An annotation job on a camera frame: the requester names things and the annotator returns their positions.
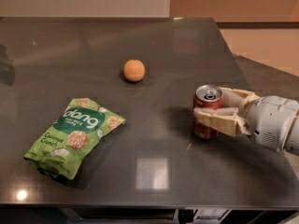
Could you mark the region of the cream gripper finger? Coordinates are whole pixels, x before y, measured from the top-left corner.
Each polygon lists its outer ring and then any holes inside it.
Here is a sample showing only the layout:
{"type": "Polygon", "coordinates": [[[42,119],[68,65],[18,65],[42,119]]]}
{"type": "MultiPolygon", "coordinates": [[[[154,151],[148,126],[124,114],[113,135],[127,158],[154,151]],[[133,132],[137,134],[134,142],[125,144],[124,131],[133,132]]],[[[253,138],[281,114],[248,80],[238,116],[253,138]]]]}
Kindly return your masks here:
{"type": "Polygon", "coordinates": [[[195,108],[193,114],[200,123],[220,133],[229,136],[251,135],[244,112],[240,112],[237,108],[224,107],[207,112],[201,108],[195,108]]]}
{"type": "Polygon", "coordinates": [[[221,91],[224,104],[226,106],[237,108],[240,112],[244,112],[251,102],[259,99],[259,96],[253,91],[226,87],[221,87],[221,91]]]}

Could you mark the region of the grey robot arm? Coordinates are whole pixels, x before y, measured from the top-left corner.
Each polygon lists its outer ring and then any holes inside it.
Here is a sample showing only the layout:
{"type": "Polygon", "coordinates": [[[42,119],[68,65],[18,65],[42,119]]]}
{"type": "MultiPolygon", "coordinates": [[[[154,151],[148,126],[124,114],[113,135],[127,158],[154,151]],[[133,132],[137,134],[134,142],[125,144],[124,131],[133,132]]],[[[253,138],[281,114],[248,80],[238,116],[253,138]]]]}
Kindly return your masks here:
{"type": "Polygon", "coordinates": [[[299,155],[299,103],[279,96],[203,85],[193,96],[193,132],[210,139],[218,133],[244,134],[255,145],[299,155]]]}

